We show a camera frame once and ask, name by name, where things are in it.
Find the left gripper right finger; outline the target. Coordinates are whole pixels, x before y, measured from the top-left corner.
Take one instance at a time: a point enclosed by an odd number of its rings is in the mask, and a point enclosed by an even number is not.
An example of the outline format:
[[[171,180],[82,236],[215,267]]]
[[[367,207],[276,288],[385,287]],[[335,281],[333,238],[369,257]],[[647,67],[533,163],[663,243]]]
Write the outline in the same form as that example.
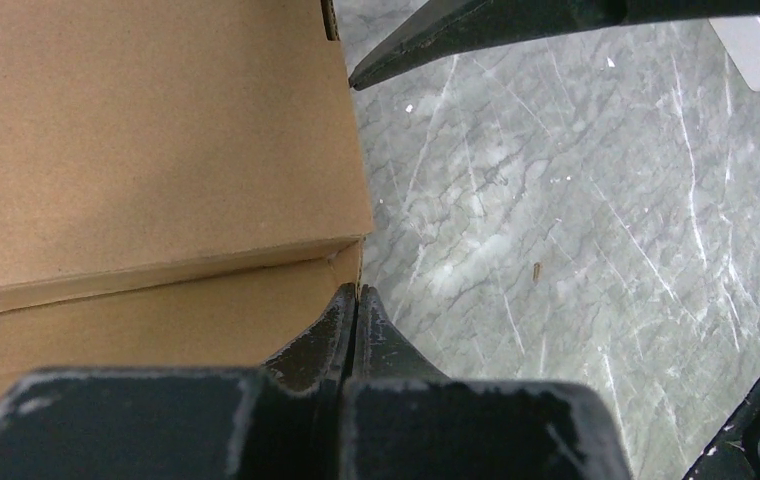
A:
[[[346,479],[627,479],[600,396],[572,382],[453,379],[361,293],[342,392]]]

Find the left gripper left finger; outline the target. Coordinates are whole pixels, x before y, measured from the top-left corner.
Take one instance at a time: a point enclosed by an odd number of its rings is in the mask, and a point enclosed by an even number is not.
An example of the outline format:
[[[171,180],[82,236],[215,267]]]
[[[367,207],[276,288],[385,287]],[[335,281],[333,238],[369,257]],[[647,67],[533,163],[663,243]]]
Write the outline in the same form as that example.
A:
[[[60,367],[0,399],[0,479],[333,479],[356,288],[257,367]]]

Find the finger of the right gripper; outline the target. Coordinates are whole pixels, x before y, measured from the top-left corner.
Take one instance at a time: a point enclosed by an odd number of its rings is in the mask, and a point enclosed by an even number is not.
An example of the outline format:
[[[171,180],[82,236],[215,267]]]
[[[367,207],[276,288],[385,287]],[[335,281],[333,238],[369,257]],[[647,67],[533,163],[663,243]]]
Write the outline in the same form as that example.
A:
[[[354,68],[362,91],[456,54],[611,27],[760,15],[760,0],[428,1]]]

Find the brown cardboard box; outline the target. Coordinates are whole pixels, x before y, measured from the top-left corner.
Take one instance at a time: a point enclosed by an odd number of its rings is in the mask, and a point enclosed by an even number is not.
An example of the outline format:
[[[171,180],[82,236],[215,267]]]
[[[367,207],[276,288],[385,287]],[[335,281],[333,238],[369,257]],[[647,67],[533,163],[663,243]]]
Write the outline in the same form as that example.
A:
[[[0,1],[0,398],[254,365],[373,228],[329,1]]]

